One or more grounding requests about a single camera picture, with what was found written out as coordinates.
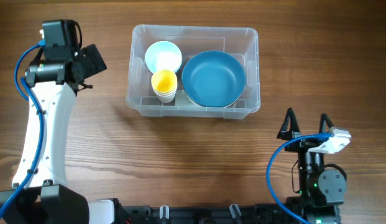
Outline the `dark blue plastic plate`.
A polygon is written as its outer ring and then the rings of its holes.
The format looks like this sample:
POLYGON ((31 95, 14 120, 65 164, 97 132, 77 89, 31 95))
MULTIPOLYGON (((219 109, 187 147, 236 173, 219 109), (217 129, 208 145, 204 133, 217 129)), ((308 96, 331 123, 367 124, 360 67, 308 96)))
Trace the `dark blue plastic plate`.
POLYGON ((181 80, 183 86, 233 84, 244 90, 246 75, 242 65, 233 56, 211 50, 191 58, 183 68, 181 80))

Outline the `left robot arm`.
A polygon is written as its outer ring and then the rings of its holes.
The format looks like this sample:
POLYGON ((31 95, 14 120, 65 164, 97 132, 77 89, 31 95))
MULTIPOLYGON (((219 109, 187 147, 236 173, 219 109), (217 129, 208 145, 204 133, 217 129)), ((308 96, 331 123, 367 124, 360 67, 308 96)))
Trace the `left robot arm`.
POLYGON ((82 45, 73 20, 45 21, 37 55, 17 91, 29 104, 21 162, 9 190, 0 191, 0 221, 7 223, 116 223, 117 202, 93 202, 68 187, 65 149, 68 123, 85 80, 106 69, 97 47, 82 45))

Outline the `clear plastic storage bin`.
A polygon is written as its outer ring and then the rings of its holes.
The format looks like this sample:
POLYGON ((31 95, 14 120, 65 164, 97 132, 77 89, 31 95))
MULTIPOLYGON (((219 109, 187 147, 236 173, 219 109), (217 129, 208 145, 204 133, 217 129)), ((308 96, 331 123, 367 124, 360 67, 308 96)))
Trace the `clear plastic storage bin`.
POLYGON ((259 35, 253 28, 139 24, 132 32, 126 105, 147 117, 243 119, 261 106, 259 68, 259 35), (160 101, 152 89, 152 73, 144 59, 147 49, 159 41, 177 45, 182 52, 183 64, 209 50, 232 55, 246 74, 246 85, 241 96, 224 108, 175 106, 175 100, 169 103, 160 101))

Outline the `cream plastic plate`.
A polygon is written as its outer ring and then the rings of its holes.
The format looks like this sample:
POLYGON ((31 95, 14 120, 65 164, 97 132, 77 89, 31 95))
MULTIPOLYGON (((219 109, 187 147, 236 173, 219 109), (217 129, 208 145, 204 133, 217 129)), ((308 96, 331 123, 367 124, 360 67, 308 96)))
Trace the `cream plastic plate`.
POLYGON ((202 107, 224 108, 235 102, 242 94, 243 88, 233 84, 197 84, 184 85, 189 99, 202 107))

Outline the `light blue plastic bowl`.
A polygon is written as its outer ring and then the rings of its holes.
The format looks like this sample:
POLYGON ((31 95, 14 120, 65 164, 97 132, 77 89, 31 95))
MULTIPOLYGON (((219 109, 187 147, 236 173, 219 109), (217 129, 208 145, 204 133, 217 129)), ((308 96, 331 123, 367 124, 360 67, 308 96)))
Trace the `light blue plastic bowl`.
POLYGON ((144 59, 151 73, 159 70, 171 70, 176 73, 182 65, 182 52, 172 42, 159 41, 147 49, 144 59))

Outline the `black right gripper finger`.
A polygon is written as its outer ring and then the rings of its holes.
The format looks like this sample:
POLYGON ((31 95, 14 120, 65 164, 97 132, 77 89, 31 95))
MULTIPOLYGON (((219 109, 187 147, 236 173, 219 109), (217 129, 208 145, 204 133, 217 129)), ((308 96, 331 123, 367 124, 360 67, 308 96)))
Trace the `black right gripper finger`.
POLYGON ((277 139, 292 140, 301 136, 295 113, 292 108, 287 109, 285 119, 277 134, 277 139))
POLYGON ((320 116, 319 133, 330 133, 333 126, 334 124, 329 116, 326 113, 322 113, 320 116))

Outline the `yellow plastic cup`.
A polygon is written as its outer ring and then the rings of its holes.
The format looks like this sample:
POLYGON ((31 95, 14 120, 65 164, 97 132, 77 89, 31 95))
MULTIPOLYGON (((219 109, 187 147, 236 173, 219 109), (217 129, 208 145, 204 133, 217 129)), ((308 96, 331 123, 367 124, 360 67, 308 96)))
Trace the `yellow plastic cup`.
POLYGON ((177 89, 177 75, 171 70, 159 70, 152 75, 151 84, 158 93, 171 93, 177 89))

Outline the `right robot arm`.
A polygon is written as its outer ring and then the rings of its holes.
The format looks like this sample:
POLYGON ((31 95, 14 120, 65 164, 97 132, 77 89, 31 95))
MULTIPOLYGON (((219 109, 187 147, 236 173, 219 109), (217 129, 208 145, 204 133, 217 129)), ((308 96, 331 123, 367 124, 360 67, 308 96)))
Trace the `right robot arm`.
POLYGON ((286 141, 283 150, 297 153, 299 196, 279 203, 291 223, 340 223, 339 206, 344 203, 347 174, 336 164, 324 162, 324 156, 335 154, 351 142, 351 134, 336 127, 326 113, 320 118, 319 133, 302 136, 292 108, 277 134, 286 141))

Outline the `cream plastic cup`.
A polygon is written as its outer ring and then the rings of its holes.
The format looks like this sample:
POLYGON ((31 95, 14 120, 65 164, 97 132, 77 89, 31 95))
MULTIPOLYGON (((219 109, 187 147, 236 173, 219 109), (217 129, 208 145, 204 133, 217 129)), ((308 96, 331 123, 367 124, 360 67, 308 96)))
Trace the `cream plastic cup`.
POLYGON ((157 98, 162 101, 163 103, 169 103, 175 99, 177 89, 174 89, 172 91, 162 93, 154 89, 154 93, 157 95, 157 98))

